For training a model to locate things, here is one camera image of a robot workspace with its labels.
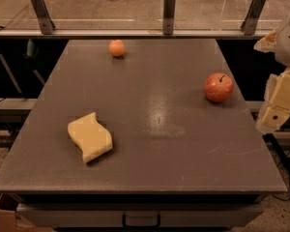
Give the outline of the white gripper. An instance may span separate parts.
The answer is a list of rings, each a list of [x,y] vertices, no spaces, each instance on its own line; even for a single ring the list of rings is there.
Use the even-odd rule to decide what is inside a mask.
[[[278,131],[290,118],[290,12],[275,28],[260,39],[254,50],[275,52],[275,59],[288,68],[280,75],[271,74],[259,110],[256,129],[262,134]]]

